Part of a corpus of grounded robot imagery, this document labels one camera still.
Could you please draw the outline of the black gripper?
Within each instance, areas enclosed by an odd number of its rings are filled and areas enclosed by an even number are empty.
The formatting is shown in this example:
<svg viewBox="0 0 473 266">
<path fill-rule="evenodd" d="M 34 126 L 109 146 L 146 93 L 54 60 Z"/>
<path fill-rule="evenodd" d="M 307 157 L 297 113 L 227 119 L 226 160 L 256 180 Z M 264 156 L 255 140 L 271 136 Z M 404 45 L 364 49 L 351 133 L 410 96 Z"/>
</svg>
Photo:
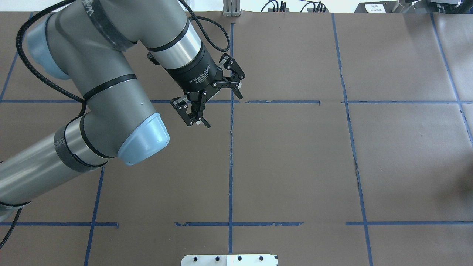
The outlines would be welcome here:
<svg viewBox="0 0 473 266">
<path fill-rule="evenodd" d="M 243 98 L 240 88 L 246 75 L 238 62 L 227 53 L 220 57 L 216 65 L 206 47 L 201 47 L 189 64 L 177 69 L 164 69 L 183 90 L 184 96 L 171 99 L 170 104 L 187 126 L 203 123 L 207 128 L 211 127 L 203 117 L 203 111 L 207 100 L 221 88 L 229 88 L 237 98 Z"/>
</svg>

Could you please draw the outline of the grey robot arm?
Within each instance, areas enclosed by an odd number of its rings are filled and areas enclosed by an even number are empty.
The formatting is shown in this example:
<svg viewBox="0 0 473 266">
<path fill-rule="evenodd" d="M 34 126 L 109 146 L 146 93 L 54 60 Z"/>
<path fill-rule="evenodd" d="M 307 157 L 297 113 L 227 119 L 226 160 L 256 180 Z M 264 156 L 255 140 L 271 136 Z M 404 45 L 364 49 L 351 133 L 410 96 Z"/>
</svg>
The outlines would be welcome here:
<svg viewBox="0 0 473 266">
<path fill-rule="evenodd" d="M 82 108 L 1 163 L 2 221 L 112 158 L 134 165 L 167 146 L 167 128 L 123 55 L 138 42 L 183 90 L 170 104 L 188 126 L 210 126 L 203 111 L 220 89 L 243 97 L 243 70 L 228 48 L 214 62 L 192 20 L 202 27 L 183 0 L 65 0 L 22 25 L 16 47 L 25 66 Z"/>
</svg>

